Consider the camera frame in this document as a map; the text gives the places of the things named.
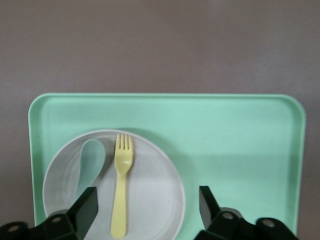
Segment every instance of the fork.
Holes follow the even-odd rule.
[[[114,150],[114,165],[117,176],[110,228],[111,235],[115,239],[123,238],[127,231],[126,178],[133,158],[132,137],[127,134],[117,134]]]

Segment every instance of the light green spoon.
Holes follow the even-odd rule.
[[[97,139],[87,140],[80,153],[80,176],[74,201],[90,187],[102,170],[106,160],[104,145]]]

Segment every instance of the fork head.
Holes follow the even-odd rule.
[[[114,164],[119,175],[126,175],[132,166],[134,146],[132,137],[127,134],[117,134],[114,150]]]

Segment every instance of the tray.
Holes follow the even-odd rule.
[[[199,186],[251,223],[272,217],[297,232],[306,116],[290,96],[47,93],[28,118],[36,225],[46,219],[42,185],[56,152],[86,132],[119,129],[156,144],[177,168],[186,197],[177,240],[204,228]]]

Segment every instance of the white plate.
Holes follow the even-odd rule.
[[[42,198],[47,216],[72,206],[80,174],[80,150],[88,139],[98,139],[106,161],[94,182],[98,214],[86,240],[113,240],[110,234],[116,187],[113,163],[116,134],[130,134],[134,161],[127,179],[127,233],[124,240],[174,240],[181,228],[186,200],[181,178],[168,156],[147,139],[131,132],[103,129],[80,135],[52,159],[44,177]]]

